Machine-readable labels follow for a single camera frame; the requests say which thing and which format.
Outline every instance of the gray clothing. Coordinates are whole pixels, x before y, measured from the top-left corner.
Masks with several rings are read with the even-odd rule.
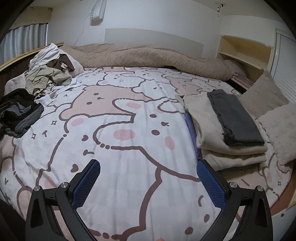
[[[14,131],[11,131],[10,128],[6,128],[5,131],[8,135],[14,136],[15,138],[22,137],[27,130],[30,128],[32,124],[34,124],[40,117],[42,112],[44,111],[43,105],[40,105],[38,109],[36,109],[33,113],[28,115],[25,119],[20,121]]]
[[[222,125],[224,142],[228,146],[264,144],[255,122],[235,95],[214,90],[207,96]]]
[[[6,111],[14,112],[17,116],[20,116],[23,113],[26,113],[27,111],[29,111],[30,109],[31,109],[31,106],[25,108],[21,104],[15,103],[11,107],[7,108]],[[4,111],[0,113],[0,118],[3,116],[3,114],[4,114]]]

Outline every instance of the gray curtain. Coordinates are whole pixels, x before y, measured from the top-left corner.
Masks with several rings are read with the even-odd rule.
[[[0,44],[0,65],[27,51],[45,46],[47,23],[10,30]]]

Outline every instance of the blue gripper pad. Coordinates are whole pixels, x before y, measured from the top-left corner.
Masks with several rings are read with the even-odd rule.
[[[72,206],[76,210],[82,207],[87,199],[92,187],[94,186],[98,176],[101,172],[101,166],[98,161],[95,161],[89,168],[85,176],[73,191]]]
[[[196,171],[214,206],[223,209],[226,205],[225,192],[217,182],[216,178],[202,161],[198,162]]]

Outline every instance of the purple cloth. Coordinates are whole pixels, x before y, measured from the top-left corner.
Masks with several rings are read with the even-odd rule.
[[[193,122],[192,122],[191,115],[189,113],[187,113],[187,112],[184,113],[183,115],[185,117],[185,121],[186,121],[186,124],[187,124],[188,129],[189,129],[189,133],[190,133],[190,136],[191,136],[191,139],[192,139],[192,142],[193,142],[196,157],[197,157],[198,160],[202,160],[202,152],[196,146],[196,132],[195,132],[195,128],[194,128],[194,125],[193,125]]]

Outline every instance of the headboard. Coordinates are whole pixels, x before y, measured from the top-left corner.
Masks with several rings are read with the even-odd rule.
[[[204,45],[177,35],[137,29],[137,28],[107,28],[105,43],[118,45],[151,44],[170,48],[190,57],[201,57]]]
[[[61,42],[56,45],[61,47],[63,44],[64,42]],[[0,66],[0,98],[4,95],[4,86],[6,82],[28,70],[30,60],[45,47],[46,46],[43,46],[23,53]]]

